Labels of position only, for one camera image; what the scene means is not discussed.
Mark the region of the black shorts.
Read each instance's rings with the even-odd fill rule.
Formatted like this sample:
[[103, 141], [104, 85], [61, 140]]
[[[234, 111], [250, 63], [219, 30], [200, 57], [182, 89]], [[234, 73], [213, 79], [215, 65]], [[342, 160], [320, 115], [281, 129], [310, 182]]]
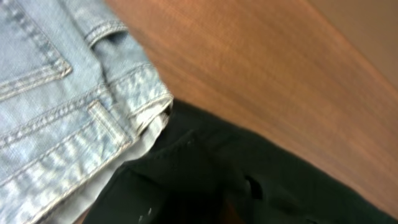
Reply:
[[180, 100], [150, 152], [123, 163], [85, 223], [394, 223], [267, 139]]

